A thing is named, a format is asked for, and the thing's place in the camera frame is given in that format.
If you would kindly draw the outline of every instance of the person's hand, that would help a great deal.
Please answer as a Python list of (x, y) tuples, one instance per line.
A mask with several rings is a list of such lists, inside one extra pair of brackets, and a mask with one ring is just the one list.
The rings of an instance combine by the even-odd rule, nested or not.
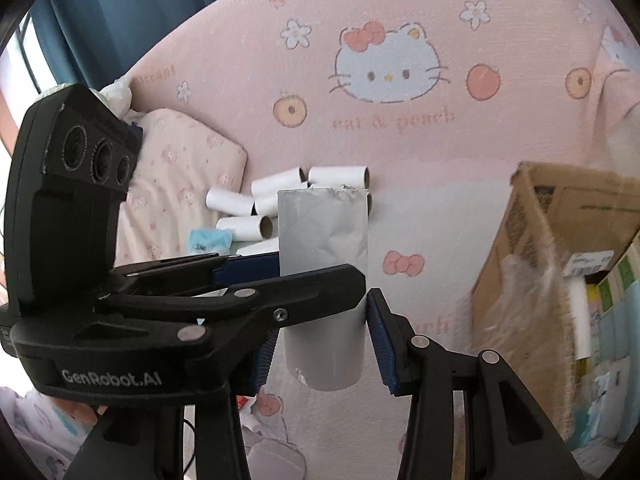
[[(98, 422), (98, 418), (95, 416), (94, 410), (88, 404), (73, 402), (72, 400), (57, 399), (55, 397), (49, 397), (49, 399), (51, 399), (51, 402), (59, 407), (60, 410), (80, 422), (84, 422), (89, 426), (94, 426), (95, 423)], [(97, 412), (101, 415), (106, 410), (106, 406), (100, 406), (100, 408), (97, 409)]]

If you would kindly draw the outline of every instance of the black camera housing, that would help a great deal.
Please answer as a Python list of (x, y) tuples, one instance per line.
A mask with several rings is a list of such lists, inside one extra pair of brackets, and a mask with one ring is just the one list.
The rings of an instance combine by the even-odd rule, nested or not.
[(97, 285), (113, 267), (120, 202), (142, 145), (137, 130), (81, 84), (27, 110), (4, 218), (9, 303), (0, 307), (0, 342), (10, 355), (20, 316)]

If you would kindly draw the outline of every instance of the barcode label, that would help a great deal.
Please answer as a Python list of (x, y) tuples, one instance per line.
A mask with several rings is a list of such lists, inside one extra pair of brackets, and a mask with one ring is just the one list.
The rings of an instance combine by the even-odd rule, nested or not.
[(575, 253), (569, 258), (562, 275), (587, 276), (607, 269), (615, 251), (600, 251), (599, 253)]

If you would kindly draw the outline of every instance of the camera lens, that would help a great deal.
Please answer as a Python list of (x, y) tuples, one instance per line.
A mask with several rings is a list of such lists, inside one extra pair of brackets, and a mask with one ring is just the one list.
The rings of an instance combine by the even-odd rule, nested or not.
[(101, 140), (95, 147), (91, 168), (92, 176), (99, 184), (105, 182), (109, 177), (111, 156), (111, 145), (105, 139)]
[(116, 173), (116, 182), (118, 186), (122, 186), (126, 183), (127, 178), (129, 177), (129, 157), (123, 156), (120, 159), (120, 163), (118, 164), (118, 171)]
[(86, 153), (86, 131), (82, 126), (74, 126), (66, 134), (62, 145), (62, 162), (67, 171), (77, 170)]

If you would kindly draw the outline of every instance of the screw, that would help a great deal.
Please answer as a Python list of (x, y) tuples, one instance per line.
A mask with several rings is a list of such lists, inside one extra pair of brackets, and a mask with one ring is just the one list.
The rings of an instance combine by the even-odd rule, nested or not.
[(240, 290), (236, 290), (234, 292), (234, 296), (236, 298), (248, 298), (255, 294), (254, 288), (241, 288)]
[(178, 330), (178, 339), (184, 343), (196, 341), (207, 333), (207, 329), (200, 325), (183, 326)]
[(491, 365), (495, 365), (500, 360), (500, 356), (493, 350), (487, 350), (486, 352), (482, 352), (482, 359)]
[(275, 319), (278, 323), (286, 321), (287, 317), (289, 317), (289, 313), (284, 308), (278, 308), (273, 313), (273, 319)]
[(425, 335), (414, 335), (411, 338), (411, 344), (416, 348), (427, 348), (429, 346), (429, 338)]

